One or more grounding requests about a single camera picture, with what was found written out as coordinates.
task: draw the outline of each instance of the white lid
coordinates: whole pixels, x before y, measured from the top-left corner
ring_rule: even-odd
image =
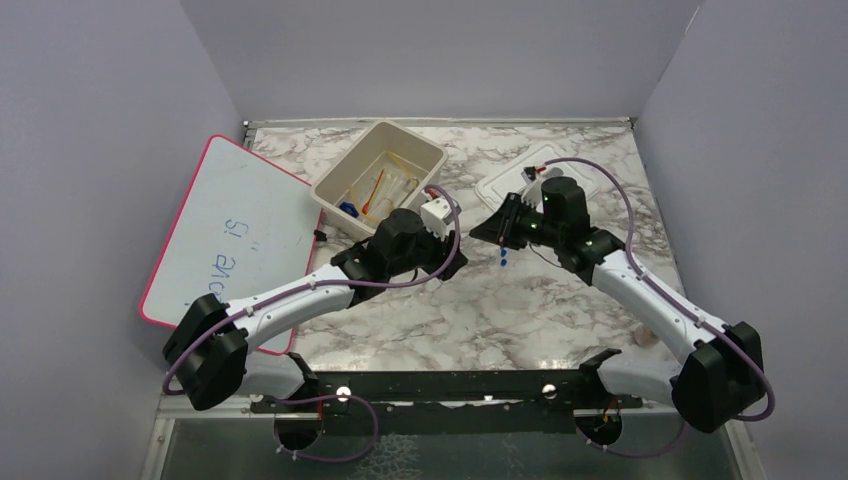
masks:
[[[526,185],[526,182],[521,176],[521,172],[525,167],[539,166],[547,160],[562,158],[568,156],[559,145],[553,142],[539,142],[531,146],[524,153],[511,160],[498,171],[488,175],[486,178],[477,182],[474,187],[474,193],[483,200],[492,211],[496,211],[503,203],[503,199],[510,192],[518,192]],[[586,193],[586,200],[592,195],[598,193],[599,186],[594,180],[586,177],[571,165],[567,163],[558,163],[551,166],[550,169],[558,168],[562,170],[563,176],[572,177],[580,185],[580,188]],[[542,211],[540,203],[537,210]]]

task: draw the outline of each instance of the whiteboard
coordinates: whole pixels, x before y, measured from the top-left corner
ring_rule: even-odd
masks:
[[[191,302],[253,296],[304,276],[321,207],[309,184],[215,135],[206,148],[139,304],[175,328]],[[292,331],[262,345],[288,351]]]

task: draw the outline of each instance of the beige plastic bin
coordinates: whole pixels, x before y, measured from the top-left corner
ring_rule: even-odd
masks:
[[[448,153],[442,146],[394,122],[380,121],[371,125],[338,163],[312,185],[312,198],[324,209],[329,225],[362,240],[374,234],[376,220],[384,218],[391,208],[417,209],[424,201],[421,189],[428,183],[438,182],[447,158]],[[353,187],[355,196],[360,198],[356,203],[360,207],[358,210],[364,209],[367,202],[362,199],[368,198],[370,191],[378,191],[380,185],[384,189],[392,188],[385,186],[388,181],[383,182],[390,178],[386,173],[389,171],[397,174],[397,178],[400,178],[398,172],[402,173],[404,182],[397,180],[398,186],[392,190],[395,193],[385,195],[386,202],[380,202],[379,214],[371,219],[362,215],[354,218],[339,208],[342,202],[354,203],[351,201]]]

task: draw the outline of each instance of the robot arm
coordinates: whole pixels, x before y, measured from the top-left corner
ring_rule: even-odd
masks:
[[[195,300],[162,350],[172,368],[189,352],[176,366],[175,376],[192,406],[206,410],[235,393],[287,397],[299,386],[292,382],[303,381],[300,369],[290,357],[280,357],[272,365],[259,362],[255,355],[249,357],[263,343],[311,318],[373,298],[402,273],[421,268],[431,275],[438,273],[441,280],[452,278],[468,260],[458,249],[451,256],[456,233],[449,231],[447,206],[445,199],[437,198],[422,206],[420,216],[407,209],[394,210],[367,242],[274,290],[229,303],[219,302],[213,294]],[[224,322],[233,317],[240,318]],[[226,325],[209,335],[221,322]],[[207,338],[191,348],[202,336]]]
[[[588,285],[610,295],[645,323],[671,349],[677,361],[638,359],[620,352],[593,362],[604,388],[612,394],[636,394],[673,405],[696,429],[712,432],[762,398],[765,388],[751,369],[707,323],[723,331],[762,368],[760,338],[744,322],[729,326],[674,292],[644,271],[665,292],[699,314],[697,323],[684,318],[636,274],[624,243],[591,226],[586,198],[568,177],[530,179],[522,193],[510,193],[495,214],[472,229],[470,236],[502,248],[527,244],[550,247],[562,267]],[[541,201],[543,213],[536,210]]]

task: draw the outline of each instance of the white container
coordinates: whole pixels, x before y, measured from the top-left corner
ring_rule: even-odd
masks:
[[[518,192],[527,184],[521,177],[524,167],[543,165],[547,160],[567,156],[565,150],[554,142],[536,143],[521,155],[510,160],[502,168],[477,182],[477,185],[474,186],[474,193],[493,212],[497,211],[507,194]],[[577,181],[577,185],[583,189],[583,192],[586,194],[586,200],[589,200],[600,190],[600,186],[592,178],[581,174],[568,163],[552,165],[545,175],[572,177]],[[537,207],[537,210],[541,213],[541,203]]]
[[[380,121],[312,185],[312,198],[324,209],[327,224],[362,240],[374,235],[378,221],[392,209],[420,207],[425,197],[418,192],[439,181],[447,158],[441,145],[394,122]],[[360,216],[342,211],[342,202],[355,205]],[[362,210],[373,217],[361,215]]]

